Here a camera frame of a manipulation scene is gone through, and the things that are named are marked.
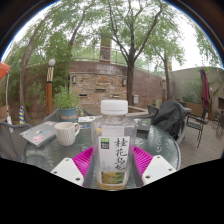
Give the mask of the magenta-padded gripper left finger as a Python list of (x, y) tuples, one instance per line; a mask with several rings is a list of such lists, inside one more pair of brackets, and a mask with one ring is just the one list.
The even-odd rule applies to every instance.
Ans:
[(78, 186), (89, 188), (94, 173), (93, 148), (90, 147), (74, 158), (64, 158), (51, 173)]

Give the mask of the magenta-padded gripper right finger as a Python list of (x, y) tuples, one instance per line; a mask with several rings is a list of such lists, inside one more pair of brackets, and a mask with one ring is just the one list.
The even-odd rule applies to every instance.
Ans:
[(143, 187), (176, 171), (161, 155), (151, 155), (134, 147), (132, 169), (137, 187)]

